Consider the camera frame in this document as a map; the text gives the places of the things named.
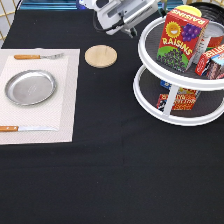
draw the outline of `round wooden disc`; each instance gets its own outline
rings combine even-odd
[[[117,52],[108,46],[98,45],[89,48],[85,54],[86,62],[96,68],[106,68],[117,60]]]

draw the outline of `orange handle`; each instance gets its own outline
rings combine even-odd
[[[0,126],[0,132],[18,131],[18,126]]]
[[[17,60],[40,59],[40,55],[15,55],[14,58]]]

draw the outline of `butter knife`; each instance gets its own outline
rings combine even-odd
[[[44,126],[0,126],[0,132],[16,131],[57,131],[57,129]]]
[[[17,60],[26,60],[26,59],[57,59],[64,56],[64,53],[62,54],[55,54],[51,56],[41,56],[41,55],[14,55],[14,58]]]

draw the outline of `white paper mat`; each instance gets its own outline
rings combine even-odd
[[[16,61],[14,54],[51,55],[65,53],[65,57],[52,60]],[[72,141],[79,50],[0,50],[0,125],[50,126],[59,131],[31,131],[0,133],[0,144],[50,143]],[[45,102],[33,106],[17,106],[4,93],[6,82],[16,73],[42,69],[57,80],[57,91]]]

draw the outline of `metal plate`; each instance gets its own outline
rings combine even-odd
[[[54,77],[47,71],[28,70],[13,76],[5,87],[9,100],[18,105],[33,105],[49,98],[56,88]]]

